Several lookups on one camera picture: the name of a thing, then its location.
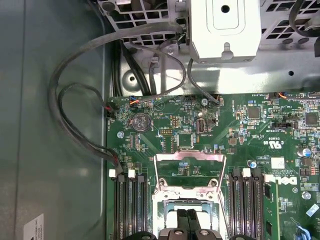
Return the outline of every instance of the ventilation grille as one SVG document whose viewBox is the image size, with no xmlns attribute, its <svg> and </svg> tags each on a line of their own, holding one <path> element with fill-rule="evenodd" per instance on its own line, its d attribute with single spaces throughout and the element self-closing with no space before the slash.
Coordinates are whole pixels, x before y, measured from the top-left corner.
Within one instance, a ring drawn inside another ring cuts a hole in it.
<svg viewBox="0 0 320 240">
<path fill-rule="evenodd" d="M 175 8 L 173 8 L 174 11 L 170 11 L 167 0 L 131 0 L 131 4 L 125 5 L 117 5 L 116 0 L 98 0 L 98 4 L 101 13 L 108 18 L 116 31 L 154 22 L 172 21 L 172 19 L 183 28 L 187 24 L 185 12 L 176 12 Z M 135 44 L 153 46 L 160 45 L 174 36 L 173 32 L 157 32 L 157 34 L 125 38 L 123 41 L 125 43 L 133 41 Z"/>
<path fill-rule="evenodd" d="M 305 19 L 297 19 L 295 21 L 295 25 L 300 30 L 305 29 L 305 23 L 308 22 L 310 18 Z M 295 33 L 295 31 L 290 27 L 288 20 L 282 20 L 278 23 L 278 25 L 271 31 L 271 33 L 265 37 L 265 39 L 288 39 L 291 35 Z"/>
<path fill-rule="evenodd" d="M 273 0 L 273 3 L 269 5 L 266 12 L 283 12 L 289 11 L 293 7 L 296 1 L 292 0 Z M 317 0 L 307 0 L 302 5 L 299 14 L 314 14 L 320 9 L 320 4 Z"/>
</svg>

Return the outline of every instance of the wire bundle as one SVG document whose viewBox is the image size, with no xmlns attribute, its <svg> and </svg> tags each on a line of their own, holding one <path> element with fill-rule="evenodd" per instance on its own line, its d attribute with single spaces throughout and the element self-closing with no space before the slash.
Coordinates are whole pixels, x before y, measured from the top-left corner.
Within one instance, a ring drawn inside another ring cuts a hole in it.
<svg viewBox="0 0 320 240">
<path fill-rule="evenodd" d="M 95 143 L 92 143 L 88 140 L 78 129 L 74 128 L 72 122 L 67 118 L 66 114 L 64 113 L 62 106 L 62 98 L 65 92 L 72 87 L 79 86 L 78 83 L 72 83 L 64 88 L 64 91 L 61 93 L 60 97 L 57 97 L 57 88 L 59 86 L 59 78 L 64 71 L 64 69 L 75 60 L 77 57 L 82 55 L 85 52 L 88 52 L 92 49 L 95 49 L 101 45 L 106 43 L 110 43 L 112 41 L 116 41 L 122 38 L 127 38 L 130 36 L 136 35 L 143 35 L 143 34 L 150 34 L 154 32 L 178 32 L 182 33 L 183 29 L 176 23 L 172 22 L 157 22 L 157 23 L 150 23 L 144 24 L 141 26 L 137 26 L 130 29 L 122 29 L 117 32 L 109 33 L 100 37 L 97 37 L 83 46 L 81 46 L 76 52 L 71 53 L 67 56 L 64 60 L 62 60 L 59 65 L 55 68 L 52 73 L 52 76 L 49 81 L 48 87 L 48 102 L 51 113 L 57 123 L 60 125 L 62 130 L 77 144 L 81 145 L 82 147 L 89 150 L 95 156 L 105 159 L 106 161 L 113 164 L 117 173 L 122 172 L 122 167 L 118 161 L 118 158 L 115 154 L 113 154 L 110 149 L 100 148 L 102 146 L 98 146 Z M 85 87 L 88 90 L 94 91 L 90 86 Z"/>
</svg>

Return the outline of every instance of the mounting screw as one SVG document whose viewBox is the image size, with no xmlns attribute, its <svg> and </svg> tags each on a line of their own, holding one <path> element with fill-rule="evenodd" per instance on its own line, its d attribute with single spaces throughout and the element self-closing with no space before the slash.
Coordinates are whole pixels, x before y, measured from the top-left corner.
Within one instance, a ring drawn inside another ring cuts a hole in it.
<svg viewBox="0 0 320 240">
<path fill-rule="evenodd" d="M 305 199 L 305 200 L 311 199 L 311 194 L 310 194 L 310 192 L 304 191 L 304 192 L 302 193 L 302 198 Z"/>
<path fill-rule="evenodd" d="M 216 181 L 211 181 L 211 186 L 212 186 L 212 187 L 217 186 L 217 182 L 216 182 Z"/>
<path fill-rule="evenodd" d="M 208 99 L 206 99 L 206 98 L 202 98 L 202 99 L 201 99 L 201 104 L 202 104 L 203 106 L 207 106 L 208 103 L 209 103 Z"/>
<path fill-rule="evenodd" d="M 169 54 L 169 55 L 174 54 L 174 50 L 173 50 L 171 47 L 168 48 L 168 54 Z"/>
<path fill-rule="evenodd" d="M 125 136 L 125 133 L 123 131 L 118 131 L 118 133 L 116 134 L 116 136 L 118 137 L 118 139 L 123 139 Z"/>
<path fill-rule="evenodd" d="M 207 230 L 201 230 L 200 234 L 203 235 L 203 236 L 208 236 L 209 232 Z"/>
</svg>

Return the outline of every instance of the gray cable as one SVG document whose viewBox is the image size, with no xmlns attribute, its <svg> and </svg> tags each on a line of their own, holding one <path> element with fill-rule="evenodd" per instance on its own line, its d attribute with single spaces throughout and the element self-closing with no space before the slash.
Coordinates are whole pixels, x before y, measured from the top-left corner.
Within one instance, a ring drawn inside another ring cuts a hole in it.
<svg viewBox="0 0 320 240">
<path fill-rule="evenodd" d="M 194 60 L 191 58 L 188 64 L 188 70 L 187 70 L 187 74 L 188 74 L 188 78 L 189 81 L 192 83 L 192 85 L 198 89 L 203 95 L 205 95 L 210 101 L 219 104 L 219 101 L 217 99 L 215 99 L 213 96 L 211 96 L 207 91 L 203 90 L 194 80 L 194 78 L 191 75 L 191 70 L 192 70 L 192 64 L 194 63 Z"/>
<path fill-rule="evenodd" d="M 177 40 L 178 38 L 175 36 L 173 38 L 165 40 L 163 43 L 161 43 L 156 49 L 157 50 L 162 50 L 171 44 L 173 44 L 174 40 Z M 155 81 L 155 68 L 156 68 L 156 63 L 151 62 L 150 67 L 149 67 L 149 82 L 150 82 L 150 89 L 151 89 L 151 95 L 156 95 L 157 94 L 157 89 L 156 89 L 156 81 Z"/>
<path fill-rule="evenodd" d="M 158 54 L 158 55 L 162 55 L 162 56 L 168 57 L 168 58 L 176 61 L 176 62 L 180 65 L 180 67 L 181 67 L 181 69 L 182 69 L 182 72 L 183 72 L 183 74 L 182 74 L 182 80 L 181 80 L 181 82 L 180 82 L 177 86 L 172 87 L 172 88 L 170 88 L 170 89 L 168 89 L 168 90 L 166 90 L 166 91 L 164 91 L 164 92 L 162 92 L 162 93 L 159 93 L 159 94 L 156 94 L 156 95 L 153 95 L 153 96 L 147 96 L 147 97 L 144 97 L 143 99 L 139 99 L 139 102 L 140 102 L 140 103 L 146 102 L 146 101 L 149 101 L 149 100 L 152 100 L 152 99 L 156 99 L 156 98 L 163 97 L 163 96 L 171 93 L 172 91 L 177 90 L 177 89 L 179 89 L 179 88 L 182 87 L 182 85 L 183 85 L 183 84 L 185 83 L 185 81 L 186 81 L 187 73 L 186 73 L 186 68 L 185 68 L 184 64 L 183 64 L 179 59 L 175 58 L 174 56 L 171 56 L 171 55 L 168 54 L 168 53 L 165 53 L 165 52 L 163 52 L 163 51 L 160 51 L 160 50 L 158 50 L 158 49 L 153 49 L 153 48 L 150 48 L 150 47 L 147 47 L 147 46 L 142 46 L 142 45 L 134 44 L 132 41 L 130 42 L 130 44 L 131 44 L 133 47 L 137 48 L 137 49 L 143 49 L 143 50 L 151 51 L 151 52 L 154 52 L 154 53 L 156 53 L 156 54 Z"/>
<path fill-rule="evenodd" d="M 156 22 L 156 23 L 149 23 L 149 24 L 144 24 L 141 26 L 133 27 L 130 29 L 122 29 L 117 32 L 113 32 L 110 34 L 106 34 L 100 37 L 97 37 L 83 46 L 81 46 L 77 51 L 74 53 L 71 53 L 69 56 L 64 58 L 58 66 L 55 68 L 53 71 L 50 81 L 49 81 L 49 86 L 48 86 L 48 103 L 49 107 L 51 110 L 51 114 L 53 118 L 57 121 L 57 123 L 60 125 L 62 130 L 69 136 L 71 139 L 89 150 L 91 153 L 94 155 L 103 158 L 107 161 L 110 160 L 110 155 L 108 155 L 106 152 L 102 151 L 101 149 L 97 149 L 94 146 L 92 146 L 88 141 L 83 139 L 80 135 L 75 134 L 73 130 L 70 128 L 68 123 L 64 120 L 61 111 L 59 110 L 59 103 L 57 99 L 57 88 L 59 86 L 59 78 L 64 71 L 64 69 L 68 66 L 69 63 L 71 63 L 73 60 L 75 60 L 77 57 L 80 55 L 95 49 L 99 46 L 102 46 L 104 44 L 113 42 L 118 39 L 122 38 L 128 38 L 132 36 L 137 36 L 137 35 L 143 35 L 143 34 L 150 34 L 150 33 L 155 33 L 155 32 L 178 32 L 182 33 L 183 29 L 180 25 L 177 23 L 172 23 L 172 22 Z M 116 172 L 120 173 L 123 171 L 118 159 L 116 159 L 117 165 L 115 165 Z"/>
</svg>

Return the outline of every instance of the capacitor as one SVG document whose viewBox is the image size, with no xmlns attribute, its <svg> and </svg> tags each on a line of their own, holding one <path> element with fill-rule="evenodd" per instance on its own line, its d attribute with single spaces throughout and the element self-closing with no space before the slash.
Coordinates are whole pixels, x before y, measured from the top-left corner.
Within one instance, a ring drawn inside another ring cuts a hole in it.
<svg viewBox="0 0 320 240">
<path fill-rule="evenodd" d="M 302 198 L 305 199 L 305 200 L 311 199 L 311 194 L 310 194 L 310 192 L 304 191 L 304 192 L 302 193 Z"/>
<path fill-rule="evenodd" d="M 250 167 L 251 169 L 255 169 L 257 167 L 257 162 L 253 161 L 253 160 L 249 160 L 246 162 L 246 164 L 248 165 L 248 167 Z"/>
<path fill-rule="evenodd" d="M 298 154 L 299 157 L 309 158 L 311 156 L 311 150 L 309 148 L 299 147 L 296 154 Z"/>
</svg>

